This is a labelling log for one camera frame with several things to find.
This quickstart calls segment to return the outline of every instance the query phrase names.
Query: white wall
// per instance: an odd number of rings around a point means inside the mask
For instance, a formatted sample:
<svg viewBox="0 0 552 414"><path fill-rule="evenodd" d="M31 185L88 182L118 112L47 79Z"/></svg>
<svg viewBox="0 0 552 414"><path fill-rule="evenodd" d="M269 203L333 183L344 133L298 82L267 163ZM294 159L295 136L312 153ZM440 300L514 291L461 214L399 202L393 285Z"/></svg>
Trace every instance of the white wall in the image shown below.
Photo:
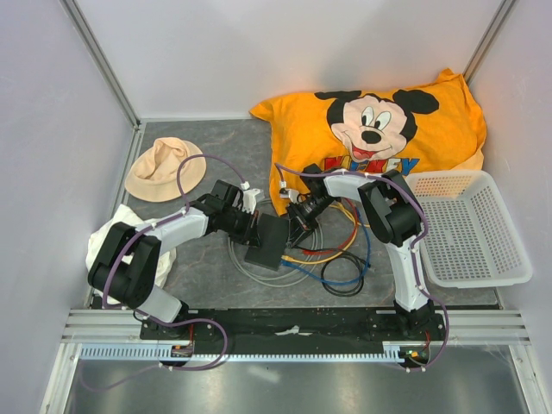
<svg viewBox="0 0 552 414"><path fill-rule="evenodd" d="M292 91L463 72L499 0L78 0L140 116L243 117Z"/></svg>
<svg viewBox="0 0 552 414"><path fill-rule="evenodd" d="M472 83L489 128L485 169L495 178L535 274L503 289L523 312L552 386L552 3L517 2Z"/></svg>
<svg viewBox="0 0 552 414"><path fill-rule="evenodd" d="M132 133L57 0L0 3L0 411L29 414Z"/></svg>

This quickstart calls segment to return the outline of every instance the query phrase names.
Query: white plastic basket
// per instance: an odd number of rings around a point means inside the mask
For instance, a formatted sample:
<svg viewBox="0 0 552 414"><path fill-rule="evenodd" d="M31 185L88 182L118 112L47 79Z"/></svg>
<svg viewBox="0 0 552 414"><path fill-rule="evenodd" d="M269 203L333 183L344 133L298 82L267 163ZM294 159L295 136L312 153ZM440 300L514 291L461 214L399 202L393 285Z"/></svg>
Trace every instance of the white plastic basket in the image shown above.
<svg viewBox="0 0 552 414"><path fill-rule="evenodd" d="M531 278L527 253L489 174L421 172L406 182L430 225L420 251L432 282L467 288L515 285Z"/></svg>

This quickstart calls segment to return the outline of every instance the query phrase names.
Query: gray floor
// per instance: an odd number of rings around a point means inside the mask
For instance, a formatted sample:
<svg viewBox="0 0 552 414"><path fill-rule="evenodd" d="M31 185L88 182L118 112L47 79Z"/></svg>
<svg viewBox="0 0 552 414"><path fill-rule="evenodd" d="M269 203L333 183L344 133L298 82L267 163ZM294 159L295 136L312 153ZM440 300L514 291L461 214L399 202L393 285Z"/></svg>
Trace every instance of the gray floor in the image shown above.
<svg viewBox="0 0 552 414"><path fill-rule="evenodd" d="M103 387L152 362L80 362ZM370 363L230 362L199 373L155 369L111 391L73 384L66 413L528 413L507 347L449 347L426 373Z"/></svg>
<svg viewBox="0 0 552 414"><path fill-rule="evenodd" d="M197 144L205 154L215 154L235 163L251 186L268 194L270 168L270 126L263 121L201 121L148 123L140 153L150 148L156 138L177 136ZM223 164L207 161L203 181L191 192L191 199L210 192L217 179L237 184L236 177ZM176 199L166 203L148 203L129 196L128 205L143 219L163 217L182 206ZM337 210L328 209L321 216L324 245L335 247L351 231L351 223ZM302 306L381 306L392 305L393 277L385 248L374 237L372 241L372 270L366 277L361 294L353 298L337 298L328 294L315 280L307 279L299 285L274 289L258 285L239 273L229 261L224 234L213 234L189 241L177 249L178 257L169 274L166 289L191 307L248 308L248 307L302 307ZM361 235L350 249L366 254L366 242ZM245 254L238 247L239 257ZM251 270L273 276L275 273L248 266ZM355 277L355 270L345 260L332 263L328 279L347 280ZM496 304L493 289L442 289L428 284L430 291L451 305Z"/></svg>

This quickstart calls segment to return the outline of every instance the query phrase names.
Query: orange pillow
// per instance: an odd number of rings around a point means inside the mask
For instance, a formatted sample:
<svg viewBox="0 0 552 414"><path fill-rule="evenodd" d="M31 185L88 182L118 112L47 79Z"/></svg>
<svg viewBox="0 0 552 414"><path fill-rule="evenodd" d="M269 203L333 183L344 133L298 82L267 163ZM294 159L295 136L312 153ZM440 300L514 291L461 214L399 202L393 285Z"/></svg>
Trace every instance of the orange pillow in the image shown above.
<svg viewBox="0 0 552 414"><path fill-rule="evenodd" d="M404 175L481 169L486 124L464 78L450 69L431 84L388 92L292 93L251 110L272 125L272 162L297 171L310 164L368 173L393 168ZM288 187L306 192L285 172ZM278 214L279 176L272 165L270 197Z"/></svg>

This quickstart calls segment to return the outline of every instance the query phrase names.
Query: beige hat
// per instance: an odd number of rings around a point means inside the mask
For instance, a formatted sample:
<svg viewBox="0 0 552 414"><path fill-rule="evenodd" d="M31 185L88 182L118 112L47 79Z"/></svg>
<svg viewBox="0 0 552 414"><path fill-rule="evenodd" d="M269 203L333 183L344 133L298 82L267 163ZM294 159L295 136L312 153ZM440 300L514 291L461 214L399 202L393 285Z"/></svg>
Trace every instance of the beige hat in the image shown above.
<svg viewBox="0 0 552 414"><path fill-rule="evenodd" d="M158 138L154 146L142 154L130 167L124 187L141 200L154 203L173 200L180 196L176 184L176 172L183 159L201 150L179 138ZM199 157L185 163L180 172L180 183L185 192L199 184L204 177L207 163Z"/></svg>

